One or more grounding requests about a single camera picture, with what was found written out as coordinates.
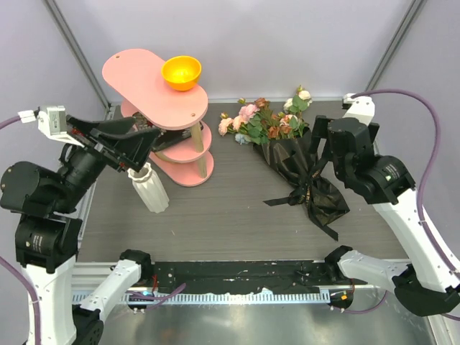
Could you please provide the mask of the artificial flower bouquet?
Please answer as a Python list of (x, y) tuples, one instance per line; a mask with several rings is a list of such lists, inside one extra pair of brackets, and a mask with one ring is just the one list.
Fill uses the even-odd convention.
[(248, 102), (240, 98), (241, 108), (235, 117), (221, 113), (218, 133), (233, 134), (239, 144), (267, 144), (278, 139), (302, 137), (308, 128), (303, 113), (313, 103), (309, 91), (298, 86), (293, 97), (288, 98), (282, 111), (276, 112), (265, 98)]

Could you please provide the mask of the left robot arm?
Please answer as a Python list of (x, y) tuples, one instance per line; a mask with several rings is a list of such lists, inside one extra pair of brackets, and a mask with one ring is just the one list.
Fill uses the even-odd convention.
[(1, 207), (20, 215), (16, 276), (29, 296), (29, 344), (97, 344), (114, 306), (133, 285), (152, 281), (148, 253), (128, 249), (109, 276), (79, 304), (71, 280), (82, 227), (72, 213), (106, 167), (139, 172), (156, 140), (134, 120), (84, 121), (40, 113), (40, 131), (64, 143), (60, 169), (17, 162), (1, 178)]

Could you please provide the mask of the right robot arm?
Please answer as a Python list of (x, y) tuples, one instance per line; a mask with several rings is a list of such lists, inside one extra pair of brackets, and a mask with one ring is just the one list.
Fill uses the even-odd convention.
[(404, 163), (390, 155), (378, 155), (374, 140), (379, 126), (373, 92), (348, 93), (342, 98), (346, 113), (340, 119), (317, 116), (313, 125), (313, 147), (326, 141), (323, 158), (345, 188), (361, 196), (386, 221), (409, 262), (394, 263), (340, 246), (326, 258), (328, 281), (339, 284), (360, 280), (395, 295), (417, 316), (443, 316), (457, 320), (452, 311), (459, 307), (459, 259), (449, 249), (423, 207), (423, 191), (438, 154), (438, 114), (421, 96), (393, 89), (393, 94), (421, 102), (431, 114), (435, 142), (422, 180), (416, 183)]

